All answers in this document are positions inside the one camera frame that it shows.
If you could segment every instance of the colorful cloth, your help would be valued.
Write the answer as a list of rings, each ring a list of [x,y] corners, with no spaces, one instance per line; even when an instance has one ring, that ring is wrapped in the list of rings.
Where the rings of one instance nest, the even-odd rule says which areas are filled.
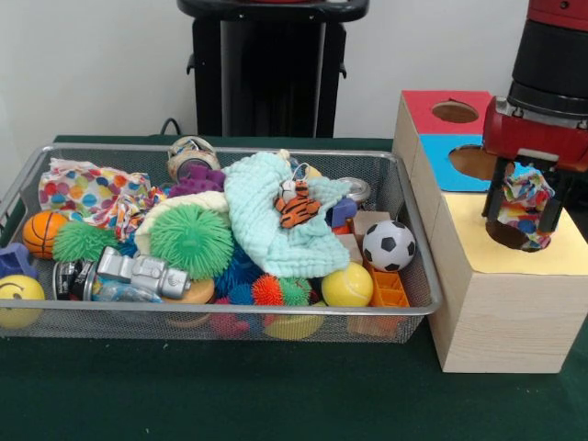
[[[98,167],[89,162],[51,158],[39,181],[42,209],[59,210],[69,219],[113,229],[120,242],[135,232],[147,210],[165,199],[145,173]]]
[[[519,177],[507,177],[503,191],[504,202],[498,221],[526,235],[528,242],[523,245],[523,250],[546,248],[551,242],[551,235],[540,232],[538,226],[548,200],[555,195],[553,188],[541,173],[531,172]]]

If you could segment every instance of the ball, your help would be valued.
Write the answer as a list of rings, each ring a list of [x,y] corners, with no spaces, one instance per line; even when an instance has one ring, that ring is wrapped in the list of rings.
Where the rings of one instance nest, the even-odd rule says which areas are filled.
[[[367,229],[362,248],[370,264],[379,271],[391,273],[411,263],[416,241],[405,225],[395,220],[385,220]]]
[[[371,275],[355,262],[322,280],[322,296],[329,306],[367,306],[373,292]]]
[[[40,283],[32,277],[8,276],[0,279],[0,299],[3,300],[45,300]],[[0,326],[18,329],[34,323],[42,310],[25,308],[0,308]]]
[[[25,223],[22,241],[38,259],[52,259],[55,236],[67,221],[65,216],[52,211],[37,213]]]

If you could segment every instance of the wire mesh basket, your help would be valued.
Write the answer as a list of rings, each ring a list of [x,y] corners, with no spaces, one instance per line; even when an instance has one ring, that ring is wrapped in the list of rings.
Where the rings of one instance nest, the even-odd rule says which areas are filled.
[[[22,226],[40,211],[38,182],[52,157],[90,161],[129,172],[146,172],[153,185],[170,180],[166,146],[54,143],[31,155],[0,205],[9,218],[3,244],[21,241]],[[219,148],[226,166],[257,149]],[[388,211],[406,224],[417,242],[412,262],[401,271],[410,307],[330,308],[178,305],[59,300],[0,300],[2,314],[38,310],[39,318],[20,329],[0,327],[2,336],[216,340],[291,340],[311,342],[405,343],[425,315],[442,301],[435,266],[402,161],[390,153],[297,150],[301,163],[312,164],[332,179],[345,176],[367,181],[372,188],[368,210]],[[52,292],[53,262],[36,260],[40,284]]]

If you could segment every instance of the stuffed tiger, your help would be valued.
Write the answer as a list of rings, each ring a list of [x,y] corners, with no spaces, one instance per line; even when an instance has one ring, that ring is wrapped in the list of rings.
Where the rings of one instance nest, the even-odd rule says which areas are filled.
[[[309,198],[306,181],[286,181],[280,186],[274,207],[282,214],[282,228],[293,228],[316,216],[321,202]]]

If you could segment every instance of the black stand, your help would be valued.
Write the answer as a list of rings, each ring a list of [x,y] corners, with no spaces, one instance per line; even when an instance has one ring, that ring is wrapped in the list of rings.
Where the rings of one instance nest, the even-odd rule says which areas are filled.
[[[369,0],[177,0],[194,17],[198,133],[333,137],[345,29]]]

